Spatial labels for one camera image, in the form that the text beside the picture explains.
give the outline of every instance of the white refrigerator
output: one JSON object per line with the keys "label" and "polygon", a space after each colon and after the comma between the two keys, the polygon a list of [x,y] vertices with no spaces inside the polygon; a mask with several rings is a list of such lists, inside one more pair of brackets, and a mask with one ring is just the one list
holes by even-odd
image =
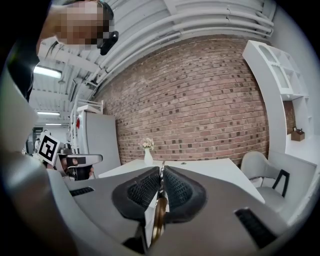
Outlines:
{"label": "white refrigerator", "polygon": [[79,113],[77,142],[80,154],[100,154],[102,162],[96,163],[94,176],[119,167],[120,158],[116,133],[116,118],[112,115],[92,113],[82,110]]}

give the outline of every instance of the white cabinet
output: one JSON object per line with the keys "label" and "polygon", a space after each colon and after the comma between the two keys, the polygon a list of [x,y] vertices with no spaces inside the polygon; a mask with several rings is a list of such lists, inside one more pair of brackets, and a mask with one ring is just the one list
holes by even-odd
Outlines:
{"label": "white cabinet", "polygon": [[307,95],[300,71],[288,53],[265,43],[255,41],[249,41],[249,43],[266,61],[283,101],[292,101]]}
{"label": "white cabinet", "polygon": [[[242,56],[263,97],[269,124],[269,149],[314,164],[317,160],[313,157],[311,161],[310,157],[315,152],[319,154],[320,140],[314,135],[308,90],[295,61],[282,50],[251,40]],[[283,101],[292,101],[296,127],[305,132],[305,140],[291,141],[291,135],[287,135]]]}

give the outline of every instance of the black headband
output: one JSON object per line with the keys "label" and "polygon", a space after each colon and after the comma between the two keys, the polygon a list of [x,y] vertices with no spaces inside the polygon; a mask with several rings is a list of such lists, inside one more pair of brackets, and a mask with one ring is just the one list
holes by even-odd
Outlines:
{"label": "black headband", "polygon": [[98,1],[102,5],[103,8],[103,32],[106,28],[108,33],[108,37],[104,38],[104,35],[100,35],[101,40],[98,40],[96,46],[100,49],[100,54],[102,56],[106,55],[110,49],[115,45],[119,38],[119,32],[114,31],[115,20],[114,20],[114,12],[111,7],[103,1]]}

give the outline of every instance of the white vase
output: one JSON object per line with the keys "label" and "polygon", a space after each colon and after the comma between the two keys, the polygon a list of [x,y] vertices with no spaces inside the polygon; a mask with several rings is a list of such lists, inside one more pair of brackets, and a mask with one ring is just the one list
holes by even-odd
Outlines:
{"label": "white vase", "polygon": [[145,148],[144,149],[144,163],[147,166],[152,166],[154,162],[154,159],[152,158],[152,155],[150,154],[150,148]]}

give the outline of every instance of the gray armchair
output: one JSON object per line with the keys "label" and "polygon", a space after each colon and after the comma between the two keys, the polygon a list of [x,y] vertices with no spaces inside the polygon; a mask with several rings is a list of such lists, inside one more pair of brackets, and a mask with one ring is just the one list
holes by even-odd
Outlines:
{"label": "gray armchair", "polygon": [[[279,213],[286,203],[285,196],[290,174],[285,170],[279,170],[272,166],[266,157],[258,151],[250,151],[244,155],[241,163],[241,171],[249,180],[259,177],[275,179],[272,187],[261,186],[256,189],[265,200],[265,204],[276,213]],[[285,182],[282,194],[280,194],[275,190],[275,188],[282,175],[285,176]]]}

